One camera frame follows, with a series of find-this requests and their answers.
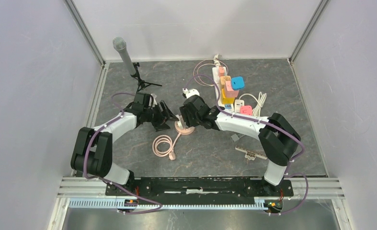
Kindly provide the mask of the pink cube socket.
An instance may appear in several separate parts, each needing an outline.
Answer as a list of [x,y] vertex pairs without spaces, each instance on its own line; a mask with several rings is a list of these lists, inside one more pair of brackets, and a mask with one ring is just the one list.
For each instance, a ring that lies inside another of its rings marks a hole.
[[230,80],[225,81],[223,92],[224,92],[225,98],[236,98],[239,94],[239,90],[234,90],[232,88],[232,84]]

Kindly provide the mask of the long white power strip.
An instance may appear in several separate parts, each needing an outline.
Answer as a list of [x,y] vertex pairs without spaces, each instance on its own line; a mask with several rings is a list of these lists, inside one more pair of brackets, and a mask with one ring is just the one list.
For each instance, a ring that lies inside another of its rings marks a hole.
[[223,87],[221,86],[220,84],[220,77],[218,75],[218,68],[219,67],[213,67],[212,68],[212,77],[213,77],[213,81],[214,83],[216,84],[216,87],[217,89],[215,89],[215,96],[218,97],[218,106],[221,106],[222,108],[225,108],[225,110],[227,110],[228,112],[234,112],[234,105],[233,104],[228,104],[228,105],[223,105],[221,103],[221,90],[223,89]]

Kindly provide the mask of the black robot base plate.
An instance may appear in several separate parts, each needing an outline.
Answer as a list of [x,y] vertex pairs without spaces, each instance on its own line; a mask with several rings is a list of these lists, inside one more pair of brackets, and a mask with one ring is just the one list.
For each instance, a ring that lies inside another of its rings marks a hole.
[[140,205],[245,205],[256,197],[293,197],[290,180],[271,185],[261,177],[141,177],[124,185],[107,184],[106,196],[139,196]]

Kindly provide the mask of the round pink power socket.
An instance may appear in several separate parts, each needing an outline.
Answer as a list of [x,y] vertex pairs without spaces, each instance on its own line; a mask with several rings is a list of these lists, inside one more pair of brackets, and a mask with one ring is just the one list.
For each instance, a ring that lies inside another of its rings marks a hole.
[[181,115],[178,116],[178,121],[175,121],[174,125],[176,131],[183,136],[190,135],[195,130],[195,127],[187,127],[185,125],[183,117]]

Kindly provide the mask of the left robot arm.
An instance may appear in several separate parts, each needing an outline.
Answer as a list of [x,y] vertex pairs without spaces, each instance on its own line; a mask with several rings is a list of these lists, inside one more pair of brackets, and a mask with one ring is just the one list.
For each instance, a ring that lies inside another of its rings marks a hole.
[[113,162],[113,143],[143,123],[150,123],[156,131],[170,129],[168,121],[179,119],[164,101],[156,101],[153,94],[137,92],[134,99],[114,118],[96,127],[78,131],[70,166],[87,179],[102,178],[117,184],[124,195],[135,191],[132,172]]

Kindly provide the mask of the light blue plug adapter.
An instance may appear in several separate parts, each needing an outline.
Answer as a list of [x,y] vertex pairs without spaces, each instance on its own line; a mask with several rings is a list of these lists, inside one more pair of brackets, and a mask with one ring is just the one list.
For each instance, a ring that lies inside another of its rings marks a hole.
[[245,87],[245,82],[242,76],[231,78],[231,87],[235,91],[239,91]]

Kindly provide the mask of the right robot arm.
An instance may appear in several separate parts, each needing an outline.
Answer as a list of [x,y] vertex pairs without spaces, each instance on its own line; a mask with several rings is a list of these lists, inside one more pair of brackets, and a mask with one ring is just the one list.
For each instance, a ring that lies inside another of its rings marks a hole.
[[281,190],[281,181],[288,164],[298,147],[304,147],[300,135],[278,113],[270,117],[230,113],[218,105],[209,107],[198,95],[187,98],[180,112],[188,127],[231,131],[260,141],[268,159],[262,190],[269,196]]

